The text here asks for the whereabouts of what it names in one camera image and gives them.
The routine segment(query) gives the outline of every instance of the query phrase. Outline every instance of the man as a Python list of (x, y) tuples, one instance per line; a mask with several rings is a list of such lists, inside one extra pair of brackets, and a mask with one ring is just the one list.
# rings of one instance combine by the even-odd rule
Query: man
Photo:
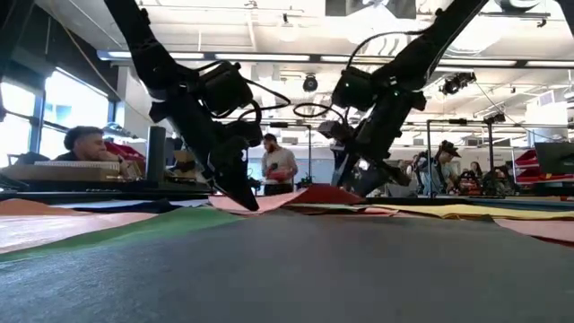
[(457, 183), (457, 173), (450, 162), (453, 158), (460, 157), (457, 152), (458, 148), (448, 142), (443, 141), (439, 147), (439, 152), (431, 163), (432, 179), (429, 176), (429, 166), (420, 166), (422, 171), (422, 184), (424, 185), (423, 194), (446, 193)]
[(261, 170), (265, 180), (266, 196), (291, 193), (293, 177), (297, 174), (295, 155), (289, 149), (277, 144), (277, 137), (267, 134), (263, 137), (266, 153), (261, 159)]
[(64, 147), (69, 151), (56, 157), (61, 162), (123, 162), (106, 150), (103, 131), (97, 127), (74, 127), (65, 134)]

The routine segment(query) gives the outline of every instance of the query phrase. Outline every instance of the man holding phone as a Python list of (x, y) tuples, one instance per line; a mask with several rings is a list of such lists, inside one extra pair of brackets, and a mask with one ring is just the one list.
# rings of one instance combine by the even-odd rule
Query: man holding phone
[(297, 174), (295, 155), (277, 143), (277, 137), (267, 134), (263, 137), (265, 154), (261, 159), (261, 171), (265, 177), (264, 193), (273, 196), (293, 191), (293, 177)]

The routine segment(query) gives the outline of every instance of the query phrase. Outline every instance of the cap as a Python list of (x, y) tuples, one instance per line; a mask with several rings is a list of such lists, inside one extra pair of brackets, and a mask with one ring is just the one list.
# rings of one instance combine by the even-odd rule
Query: cap
[(449, 141), (443, 141), (442, 144), (440, 144), (440, 149), (454, 157), (460, 157), (460, 154), (457, 152), (458, 148), (455, 147), (455, 144), (450, 143)]

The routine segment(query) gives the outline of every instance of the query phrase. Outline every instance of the gray fabric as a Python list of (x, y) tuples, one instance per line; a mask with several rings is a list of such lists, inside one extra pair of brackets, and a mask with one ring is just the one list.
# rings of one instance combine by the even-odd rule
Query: gray fabric
[(574, 321), (573, 249), (491, 223), (373, 221), (275, 213), (0, 263), (2, 321)]

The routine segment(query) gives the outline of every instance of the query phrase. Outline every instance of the robotic arm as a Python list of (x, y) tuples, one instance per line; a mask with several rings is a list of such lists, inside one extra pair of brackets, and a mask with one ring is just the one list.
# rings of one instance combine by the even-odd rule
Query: robotic arm
[[(395, 138), (401, 136), (400, 128), (411, 108), (424, 110), (426, 100), (421, 89), (447, 47), (487, 2), (454, 0), (447, 10), (437, 12), (436, 21), (420, 37), (373, 74), (351, 66), (342, 71), (333, 92), (333, 104), (361, 111), (367, 111), (373, 104), (374, 108), (356, 128), (334, 121), (319, 127), (319, 132), (336, 140), (331, 147), (335, 154), (332, 185), (361, 196), (390, 180), (408, 185), (409, 179), (383, 160), (390, 157), (388, 150)], [(350, 185), (354, 178), (352, 168), (359, 159), (370, 164), (369, 176)]]
[(150, 95), (161, 100), (152, 105), (152, 120), (167, 119), (174, 126), (212, 187), (248, 210), (257, 210), (243, 153), (263, 140), (259, 123), (238, 120), (224, 125), (213, 120), (248, 104), (256, 106), (240, 66), (228, 61), (198, 70), (178, 65), (153, 35), (147, 12), (134, 0), (105, 0), (105, 4), (126, 38), (137, 74)]

